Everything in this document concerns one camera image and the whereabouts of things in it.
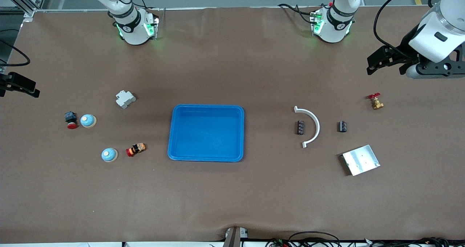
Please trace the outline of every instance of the brown table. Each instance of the brown table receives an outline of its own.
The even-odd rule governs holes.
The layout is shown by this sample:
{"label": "brown table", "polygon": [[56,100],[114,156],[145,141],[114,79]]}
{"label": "brown table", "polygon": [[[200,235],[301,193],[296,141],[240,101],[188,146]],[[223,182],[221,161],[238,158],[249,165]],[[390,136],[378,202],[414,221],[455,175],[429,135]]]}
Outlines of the brown table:
{"label": "brown table", "polygon": [[[399,43],[426,10],[388,7],[379,34]],[[464,80],[411,80],[394,67],[367,76],[381,46],[376,12],[361,8],[347,39],[326,44],[281,9],[169,11],[142,46],[121,41],[105,12],[35,14],[17,41],[32,62],[15,70],[40,97],[1,99],[1,241],[218,240],[234,225],[250,237],[465,238]],[[138,98],[126,110],[121,90]],[[376,92],[385,108],[374,111],[365,96]],[[242,161],[170,160],[180,103],[242,106]],[[321,123],[306,149],[312,125],[295,105]],[[70,110],[96,126],[66,129]],[[138,142],[147,150],[125,156]],[[366,144],[381,167],[347,176],[337,156]],[[100,159],[107,147],[120,153],[113,163]]]}

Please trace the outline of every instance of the blue and white round object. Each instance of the blue and white round object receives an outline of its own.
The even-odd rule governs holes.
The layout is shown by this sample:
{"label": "blue and white round object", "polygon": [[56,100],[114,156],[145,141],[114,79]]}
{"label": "blue and white round object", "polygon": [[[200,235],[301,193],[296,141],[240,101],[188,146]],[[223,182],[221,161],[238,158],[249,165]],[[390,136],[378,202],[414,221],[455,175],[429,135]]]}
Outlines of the blue and white round object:
{"label": "blue and white round object", "polygon": [[109,163],[118,158],[118,152],[113,148],[106,148],[102,151],[102,160]]}
{"label": "blue and white round object", "polygon": [[81,125],[85,128],[91,128],[97,122],[97,118],[91,114],[85,114],[81,117]]}

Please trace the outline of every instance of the blue tray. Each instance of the blue tray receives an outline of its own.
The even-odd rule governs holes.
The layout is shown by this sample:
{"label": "blue tray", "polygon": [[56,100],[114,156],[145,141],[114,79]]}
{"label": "blue tray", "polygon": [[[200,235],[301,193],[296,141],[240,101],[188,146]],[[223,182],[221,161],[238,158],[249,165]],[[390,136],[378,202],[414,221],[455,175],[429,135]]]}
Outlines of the blue tray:
{"label": "blue tray", "polygon": [[171,118],[168,156],[176,161],[238,162],[244,155],[240,106],[177,105]]}

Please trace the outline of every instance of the silver square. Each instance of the silver square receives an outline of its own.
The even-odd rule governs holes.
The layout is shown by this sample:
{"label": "silver square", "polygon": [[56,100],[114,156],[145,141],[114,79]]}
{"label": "silver square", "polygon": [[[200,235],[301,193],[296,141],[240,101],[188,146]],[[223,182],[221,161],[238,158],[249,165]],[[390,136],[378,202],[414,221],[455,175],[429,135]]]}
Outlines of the silver square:
{"label": "silver square", "polygon": [[343,153],[342,157],[353,176],[380,166],[370,145]]}

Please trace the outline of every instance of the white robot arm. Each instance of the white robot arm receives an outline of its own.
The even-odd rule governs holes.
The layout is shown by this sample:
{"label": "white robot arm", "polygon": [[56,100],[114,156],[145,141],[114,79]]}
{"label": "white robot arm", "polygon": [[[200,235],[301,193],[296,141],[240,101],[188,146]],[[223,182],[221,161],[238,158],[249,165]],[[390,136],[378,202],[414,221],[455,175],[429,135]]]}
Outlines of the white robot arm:
{"label": "white robot arm", "polygon": [[361,0],[334,0],[328,7],[311,13],[312,32],[328,43],[340,42],[349,33]]}
{"label": "white robot arm", "polygon": [[410,78],[465,77],[465,0],[441,0],[398,47],[384,45],[368,57],[368,75],[396,64]]}
{"label": "white robot arm", "polygon": [[156,39],[158,17],[143,8],[134,6],[132,0],[98,0],[116,21],[120,36],[131,45],[144,44]]}

